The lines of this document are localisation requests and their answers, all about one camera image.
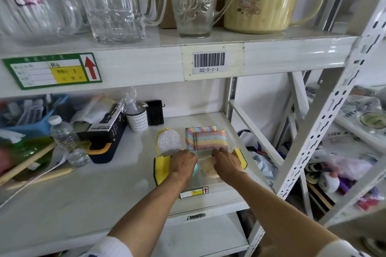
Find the barcode label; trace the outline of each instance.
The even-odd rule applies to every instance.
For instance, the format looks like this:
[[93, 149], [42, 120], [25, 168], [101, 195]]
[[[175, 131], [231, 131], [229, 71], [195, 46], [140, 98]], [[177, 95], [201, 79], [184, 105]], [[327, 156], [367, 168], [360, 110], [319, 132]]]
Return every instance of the barcode label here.
[[193, 74], [225, 71], [228, 68], [226, 51], [193, 53]]

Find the white sleeve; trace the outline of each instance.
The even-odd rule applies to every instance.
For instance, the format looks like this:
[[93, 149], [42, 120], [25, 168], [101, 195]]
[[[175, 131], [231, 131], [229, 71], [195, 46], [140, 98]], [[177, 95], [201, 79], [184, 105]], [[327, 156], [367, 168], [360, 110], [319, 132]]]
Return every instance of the white sleeve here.
[[105, 237], [96, 243], [82, 257], [133, 257], [130, 249], [114, 237]]
[[334, 241], [325, 246], [316, 257], [370, 257], [368, 254], [358, 251], [345, 240]]

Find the person's right hand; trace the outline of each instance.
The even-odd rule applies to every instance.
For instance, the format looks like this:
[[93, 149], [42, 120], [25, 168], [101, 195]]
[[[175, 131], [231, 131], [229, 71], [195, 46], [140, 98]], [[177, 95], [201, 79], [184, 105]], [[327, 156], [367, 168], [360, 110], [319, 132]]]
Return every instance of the person's right hand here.
[[214, 149], [212, 151], [212, 157], [216, 159], [214, 167], [217, 174], [221, 180], [229, 185], [231, 185], [232, 180], [240, 172], [243, 172], [240, 160], [223, 147], [220, 147], [220, 149]]

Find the yellow mug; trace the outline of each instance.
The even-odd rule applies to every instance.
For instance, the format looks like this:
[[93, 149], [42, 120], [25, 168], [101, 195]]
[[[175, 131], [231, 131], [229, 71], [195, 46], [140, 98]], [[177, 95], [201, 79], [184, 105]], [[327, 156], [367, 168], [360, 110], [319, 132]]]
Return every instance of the yellow mug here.
[[225, 12], [224, 26], [248, 34], [269, 34], [299, 25], [313, 18], [323, 0], [318, 0], [313, 12], [299, 21], [291, 21], [297, 0], [233, 0]]

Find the scribbled-out barcode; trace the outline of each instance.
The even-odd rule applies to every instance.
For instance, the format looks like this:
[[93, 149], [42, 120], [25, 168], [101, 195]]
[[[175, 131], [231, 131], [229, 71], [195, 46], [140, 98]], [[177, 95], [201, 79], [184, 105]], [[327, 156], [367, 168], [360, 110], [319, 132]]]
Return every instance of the scribbled-out barcode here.
[[194, 54], [194, 67], [212, 67], [224, 65], [225, 52]]

